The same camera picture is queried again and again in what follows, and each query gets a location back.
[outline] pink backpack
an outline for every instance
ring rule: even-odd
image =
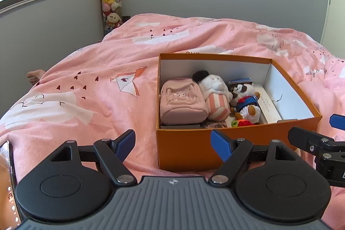
[[[177,78],[164,83],[160,92],[160,121],[163,124],[197,124],[207,116],[200,87],[191,78]]]

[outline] human foot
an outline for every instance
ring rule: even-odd
[[[45,70],[35,70],[30,71],[26,77],[30,79],[31,85],[35,85],[39,80],[42,78],[42,76],[45,74]]]

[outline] pink duvet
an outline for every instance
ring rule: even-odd
[[[157,163],[157,66],[163,52],[274,58],[323,115],[318,132],[345,140],[345,132],[328,123],[333,113],[345,114],[345,60],[310,36],[240,20],[143,14],[53,66],[0,119],[0,143],[14,146],[18,180],[65,140],[91,145],[129,128],[137,139],[125,164],[137,179],[175,175]],[[344,212],[345,189],[334,187],[323,220],[345,229]]]

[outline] ridged gray surface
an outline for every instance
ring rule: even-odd
[[[145,177],[118,189],[109,204],[87,219],[65,225],[26,221],[18,230],[326,230],[321,221],[299,226],[269,224],[251,216],[226,189],[201,177]]]

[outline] smartphone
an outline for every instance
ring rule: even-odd
[[[15,229],[21,224],[14,198],[16,186],[13,147],[6,141],[0,146],[0,230]]]

